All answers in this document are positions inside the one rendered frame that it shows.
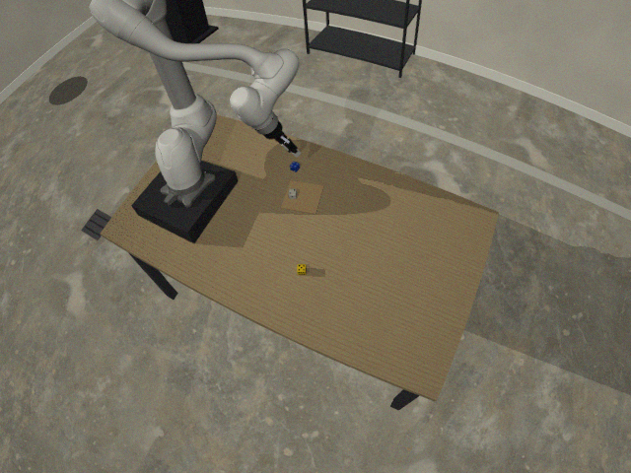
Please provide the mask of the tan square mat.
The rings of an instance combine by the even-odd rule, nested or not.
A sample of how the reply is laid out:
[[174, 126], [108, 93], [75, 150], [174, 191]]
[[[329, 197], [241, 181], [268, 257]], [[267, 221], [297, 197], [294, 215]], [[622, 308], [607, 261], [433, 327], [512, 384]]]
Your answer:
[[[324, 185], [291, 180], [281, 209], [316, 214]], [[289, 188], [297, 189], [297, 199], [289, 199]]]

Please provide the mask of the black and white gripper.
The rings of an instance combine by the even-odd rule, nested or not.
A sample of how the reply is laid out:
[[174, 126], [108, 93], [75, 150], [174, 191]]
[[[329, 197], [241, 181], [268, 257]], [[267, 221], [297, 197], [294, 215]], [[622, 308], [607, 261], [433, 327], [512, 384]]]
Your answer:
[[[291, 139], [287, 139], [287, 136], [282, 131], [282, 124], [278, 121], [278, 125], [276, 129], [274, 129], [271, 133], [263, 135], [267, 139], [275, 139], [279, 142], [289, 153], [292, 153], [296, 158], [299, 157], [301, 152], [295, 146], [295, 144], [291, 141]], [[278, 137], [278, 138], [277, 138]], [[290, 143], [290, 144], [289, 144]], [[287, 145], [287, 146], [286, 146]], [[286, 146], [286, 147], [285, 147]], [[292, 151], [292, 152], [291, 152]], [[294, 153], [295, 152], [295, 153]]]

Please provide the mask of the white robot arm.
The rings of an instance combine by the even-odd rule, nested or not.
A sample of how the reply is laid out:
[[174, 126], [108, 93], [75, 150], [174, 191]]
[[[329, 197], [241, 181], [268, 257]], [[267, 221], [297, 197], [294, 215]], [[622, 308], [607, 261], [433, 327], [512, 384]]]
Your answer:
[[210, 101], [194, 93], [182, 62], [245, 62], [254, 82], [235, 89], [230, 105], [243, 123], [266, 135], [278, 124], [272, 109], [296, 76], [298, 56], [290, 49], [272, 53], [236, 43], [176, 42], [166, 21], [167, 0], [92, 0], [89, 9], [108, 32], [150, 53], [172, 103], [172, 128], [159, 136], [155, 148], [167, 182], [161, 193], [168, 195], [164, 200], [168, 206], [177, 200], [190, 207], [216, 179], [215, 174], [203, 171], [200, 163], [217, 115]]

